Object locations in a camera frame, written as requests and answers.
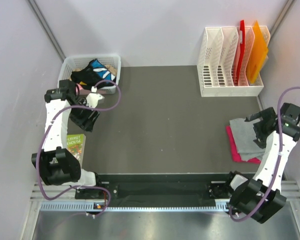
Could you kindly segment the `light pink t shirt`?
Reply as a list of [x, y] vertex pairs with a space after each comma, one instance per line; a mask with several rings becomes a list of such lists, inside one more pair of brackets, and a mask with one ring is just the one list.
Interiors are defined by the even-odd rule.
[[77, 96], [86, 94], [86, 90], [80, 84], [76, 84], [75, 89], [76, 89], [76, 95]]

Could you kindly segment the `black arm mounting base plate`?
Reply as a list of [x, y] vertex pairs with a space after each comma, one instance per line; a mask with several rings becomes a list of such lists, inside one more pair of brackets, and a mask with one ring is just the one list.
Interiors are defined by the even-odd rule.
[[197, 201], [212, 199], [208, 186], [211, 182], [225, 182], [227, 173], [143, 173], [99, 174], [99, 184], [116, 200], [151, 201], [155, 197], [169, 196], [172, 202], [181, 203], [187, 196]]

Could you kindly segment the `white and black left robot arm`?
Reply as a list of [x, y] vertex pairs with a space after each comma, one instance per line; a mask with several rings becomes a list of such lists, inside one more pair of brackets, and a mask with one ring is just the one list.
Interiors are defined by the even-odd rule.
[[80, 94], [79, 86], [69, 79], [61, 80], [59, 87], [46, 91], [45, 130], [40, 153], [31, 156], [33, 166], [39, 169], [39, 176], [47, 186], [86, 186], [92, 198], [99, 198], [104, 191], [98, 183], [97, 174], [82, 168], [80, 161], [68, 150], [68, 122], [72, 121], [82, 130], [91, 132], [99, 111], [94, 109], [103, 96], [97, 88], [89, 87], [89, 93]]

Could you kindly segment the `grey t shirt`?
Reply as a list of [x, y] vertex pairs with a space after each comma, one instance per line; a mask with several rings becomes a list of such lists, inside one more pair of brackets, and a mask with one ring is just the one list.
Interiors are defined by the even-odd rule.
[[237, 152], [245, 162], [254, 158], [261, 161], [265, 153], [265, 150], [254, 142], [256, 139], [253, 129], [254, 123], [256, 123], [255, 120], [247, 122], [244, 118], [236, 118], [229, 121]]

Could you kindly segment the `white file organiser rack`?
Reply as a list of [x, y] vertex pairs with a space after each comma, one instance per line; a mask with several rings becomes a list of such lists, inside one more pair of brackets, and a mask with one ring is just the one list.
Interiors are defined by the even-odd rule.
[[197, 61], [197, 74], [202, 97], [257, 97], [264, 88], [260, 76], [249, 84], [246, 66], [254, 44], [251, 26], [245, 28], [245, 50], [238, 85], [234, 84], [235, 55], [240, 40], [237, 27], [206, 27], [203, 31]]

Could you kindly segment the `black and blue t shirt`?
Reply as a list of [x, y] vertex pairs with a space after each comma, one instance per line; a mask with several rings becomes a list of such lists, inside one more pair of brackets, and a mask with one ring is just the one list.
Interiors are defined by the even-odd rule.
[[107, 81], [98, 84], [98, 89], [112, 87], [113, 83], [117, 82], [117, 77], [96, 58], [91, 60], [83, 70], [72, 71], [70, 78], [85, 90], [91, 90], [97, 83], [104, 80]]

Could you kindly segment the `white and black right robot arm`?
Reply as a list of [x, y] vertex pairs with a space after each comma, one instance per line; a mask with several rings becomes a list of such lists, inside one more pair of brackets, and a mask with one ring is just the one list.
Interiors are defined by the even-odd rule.
[[238, 222], [252, 218], [263, 224], [287, 201], [281, 194], [281, 182], [289, 155], [300, 139], [300, 107], [285, 102], [278, 113], [269, 107], [244, 121], [254, 122], [254, 143], [265, 153], [252, 178], [230, 172], [223, 192], [230, 198], [229, 210], [245, 214]]

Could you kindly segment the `red plastic folder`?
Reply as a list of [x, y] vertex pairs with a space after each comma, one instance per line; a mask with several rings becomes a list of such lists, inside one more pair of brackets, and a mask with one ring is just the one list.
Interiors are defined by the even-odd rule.
[[237, 49], [236, 49], [236, 54], [235, 54], [235, 59], [233, 64], [233, 70], [234, 70], [233, 80], [235, 86], [238, 86], [239, 84], [239, 76], [240, 76], [243, 56], [245, 52], [245, 38], [246, 38], [245, 21], [241, 20], [238, 29], [238, 44], [237, 44]]

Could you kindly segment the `folded magenta t shirt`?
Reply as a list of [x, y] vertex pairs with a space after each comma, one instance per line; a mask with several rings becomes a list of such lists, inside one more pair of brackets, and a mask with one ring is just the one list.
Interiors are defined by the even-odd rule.
[[235, 140], [234, 140], [234, 137], [233, 137], [231, 127], [229, 125], [226, 126], [225, 130], [226, 130], [228, 140], [229, 140], [229, 144], [230, 144], [232, 160], [234, 162], [236, 162], [236, 163], [251, 163], [251, 164], [256, 164], [256, 165], [259, 165], [261, 163], [261, 161], [256, 157], [250, 158], [247, 161], [242, 160], [241, 155], [237, 151], [237, 146], [236, 146], [236, 143], [235, 143]]

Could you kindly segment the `orange plastic folder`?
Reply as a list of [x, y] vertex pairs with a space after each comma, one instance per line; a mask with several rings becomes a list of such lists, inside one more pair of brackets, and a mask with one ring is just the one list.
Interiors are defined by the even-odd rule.
[[253, 23], [252, 30], [254, 41], [245, 71], [249, 85], [254, 85], [257, 81], [269, 52], [268, 45], [271, 38], [268, 27], [260, 26], [257, 20]]

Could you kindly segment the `green children's book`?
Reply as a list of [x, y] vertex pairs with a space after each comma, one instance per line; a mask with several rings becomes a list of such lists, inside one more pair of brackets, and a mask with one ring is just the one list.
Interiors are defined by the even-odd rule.
[[84, 134], [68, 134], [67, 149], [79, 161], [80, 166], [83, 166], [84, 150], [86, 136]]

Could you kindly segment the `aluminium frame rail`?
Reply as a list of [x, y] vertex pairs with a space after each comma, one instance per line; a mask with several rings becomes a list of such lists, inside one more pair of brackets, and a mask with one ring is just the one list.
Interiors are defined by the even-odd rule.
[[141, 200], [117, 200], [115, 194], [111, 194], [108, 204], [107, 199], [75, 199], [76, 191], [70, 190], [64, 196], [56, 200], [40, 198], [40, 190], [37, 185], [32, 191], [31, 200], [39, 205], [40, 211], [48, 212], [89, 212], [95, 214], [102, 211], [108, 212], [228, 212], [230, 200], [228, 198], [216, 198], [208, 200], [195, 200], [192, 196], [186, 196], [181, 203], [173, 203], [170, 196], [155, 197], [154, 200], [146, 197]]

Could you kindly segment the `white plastic laundry basket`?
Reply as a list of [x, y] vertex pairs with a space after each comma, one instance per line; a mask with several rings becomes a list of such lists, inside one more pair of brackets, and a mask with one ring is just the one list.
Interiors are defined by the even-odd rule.
[[[103, 65], [111, 65], [117, 69], [116, 82], [119, 85], [121, 75], [121, 58], [117, 54], [82, 54], [67, 57], [61, 67], [58, 79], [70, 80], [71, 72], [76, 69], [84, 69], [91, 60], [98, 59]], [[102, 87], [98, 89], [101, 94], [114, 94], [117, 90], [116, 86]]]

